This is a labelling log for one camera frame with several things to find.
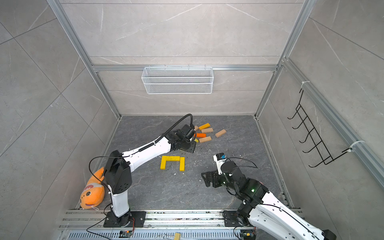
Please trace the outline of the lime yellow block short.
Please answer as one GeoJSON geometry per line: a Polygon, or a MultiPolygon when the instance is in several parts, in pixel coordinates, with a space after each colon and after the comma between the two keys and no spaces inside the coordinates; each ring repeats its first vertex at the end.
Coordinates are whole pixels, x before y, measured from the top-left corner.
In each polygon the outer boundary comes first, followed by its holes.
{"type": "Polygon", "coordinates": [[[185,171],[185,157],[180,157],[180,172],[185,171]]]}

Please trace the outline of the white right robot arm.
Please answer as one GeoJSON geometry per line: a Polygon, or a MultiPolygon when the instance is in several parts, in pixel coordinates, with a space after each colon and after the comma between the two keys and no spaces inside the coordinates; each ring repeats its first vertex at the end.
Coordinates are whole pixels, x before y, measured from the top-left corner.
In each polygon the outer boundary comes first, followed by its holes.
{"type": "Polygon", "coordinates": [[[217,161],[217,170],[202,173],[207,187],[225,187],[241,200],[234,220],[241,226],[259,228],[278,240],[335,240],[330,230],[321,230],[285,206],[261,182],[247,178],[233,161],[217,161]]]}

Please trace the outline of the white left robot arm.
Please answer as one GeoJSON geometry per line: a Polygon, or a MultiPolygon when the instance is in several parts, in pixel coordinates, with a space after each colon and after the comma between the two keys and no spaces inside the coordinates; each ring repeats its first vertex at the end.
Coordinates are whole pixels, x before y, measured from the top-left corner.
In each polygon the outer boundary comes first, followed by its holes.
{"type": "Polygon", "coordinates": [[[120,218],[130,211],[128,189],[132,185],[132,172],[148,161],[172,151],[193,153],[196,148],[195,126],[184,125],[170,130],[157,139],[136,149],[110,154],[105,166],[104,177],[112,200],[112,212],[120,218]]]}

